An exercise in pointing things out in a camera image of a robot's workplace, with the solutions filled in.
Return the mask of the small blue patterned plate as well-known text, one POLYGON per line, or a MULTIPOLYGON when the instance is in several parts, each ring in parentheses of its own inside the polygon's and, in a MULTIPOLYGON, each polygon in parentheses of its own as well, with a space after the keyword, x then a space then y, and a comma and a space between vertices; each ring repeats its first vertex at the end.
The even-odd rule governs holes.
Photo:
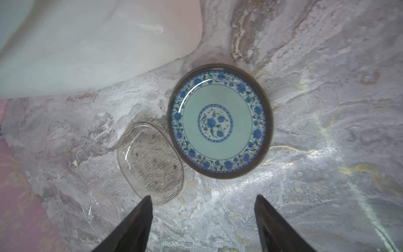
POLYGON ((214 179, 252 171, 273 138, 273 113, 262 87, 226 64, 197 67, 179 81, 170 98, 168 124, 179 156, 214 179))

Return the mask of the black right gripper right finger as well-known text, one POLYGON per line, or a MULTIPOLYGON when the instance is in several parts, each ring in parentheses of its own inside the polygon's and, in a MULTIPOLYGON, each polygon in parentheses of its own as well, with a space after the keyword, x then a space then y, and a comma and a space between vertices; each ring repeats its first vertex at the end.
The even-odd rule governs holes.
POLYGON ((256 198, 255 216, 262 251, 315 252, 262 195, 256 198))

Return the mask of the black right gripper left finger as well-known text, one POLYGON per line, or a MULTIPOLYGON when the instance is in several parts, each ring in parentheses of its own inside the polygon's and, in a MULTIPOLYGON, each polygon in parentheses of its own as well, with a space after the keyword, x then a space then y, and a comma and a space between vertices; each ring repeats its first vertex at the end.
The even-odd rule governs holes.
POLYGON ((148 195, 93 252, 145 252, 152 220, 153 204, 148 195))

